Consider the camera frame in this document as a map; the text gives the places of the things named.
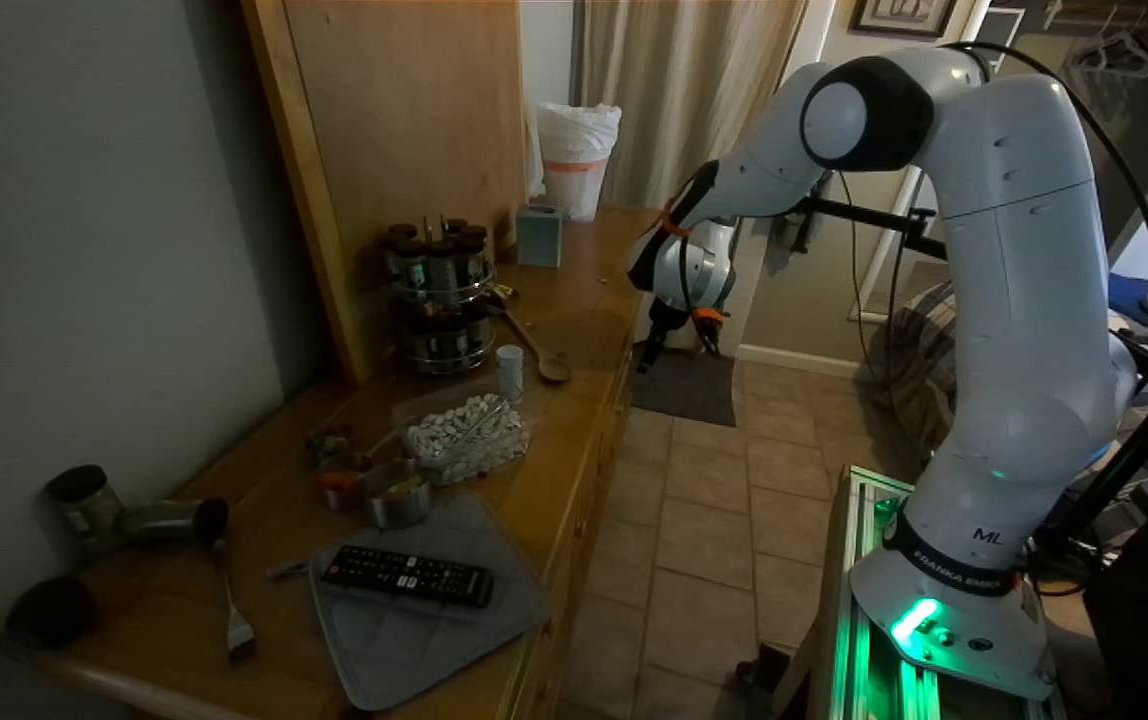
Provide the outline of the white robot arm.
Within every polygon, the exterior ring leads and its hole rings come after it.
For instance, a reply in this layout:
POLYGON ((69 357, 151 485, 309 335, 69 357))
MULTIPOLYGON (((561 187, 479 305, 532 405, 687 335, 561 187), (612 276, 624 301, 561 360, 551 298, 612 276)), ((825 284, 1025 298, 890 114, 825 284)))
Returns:
POLYGON ((655 218, 632 284, 695 301, 704 224, 798 208, 831 171, 919 167, 955 288, 955 405, 889 541, 852 568, 860 611, 945 678, 1055 689, 1020 558, 1110 443, 1133 357, 1106 334, 1104 222, 1084 121, 1049 77, 986 77, 960 47, 808 63, 756 132, 700 163, 655 218))

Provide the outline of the robot base stand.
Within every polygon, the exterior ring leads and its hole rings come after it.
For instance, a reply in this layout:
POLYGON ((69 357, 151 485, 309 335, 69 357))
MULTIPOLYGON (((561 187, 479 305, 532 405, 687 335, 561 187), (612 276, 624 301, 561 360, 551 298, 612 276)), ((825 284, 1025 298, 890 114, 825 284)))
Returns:
POLYGON ((1062 720, 1049 625, 1027 581, 948 590, 889 547, 913 485, 852 463, 831 521, 818 619, 825 720, 1062 720))

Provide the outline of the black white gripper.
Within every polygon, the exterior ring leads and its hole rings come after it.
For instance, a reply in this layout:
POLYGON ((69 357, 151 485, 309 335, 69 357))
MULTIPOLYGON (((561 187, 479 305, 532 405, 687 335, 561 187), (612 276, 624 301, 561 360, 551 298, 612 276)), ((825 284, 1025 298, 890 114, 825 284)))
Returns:
MULTIPOLYGON (((634 251, 629 279, 650 298, 649 335, 634 345, 634 371, 655 367, 665 334, 685 328, 690 315, 720 315, 736 284, 736 229, 700 222, 687 234, 655 224, 634 251)), ((700 348, 720 357, 720 319, 695 319, 700 348)))

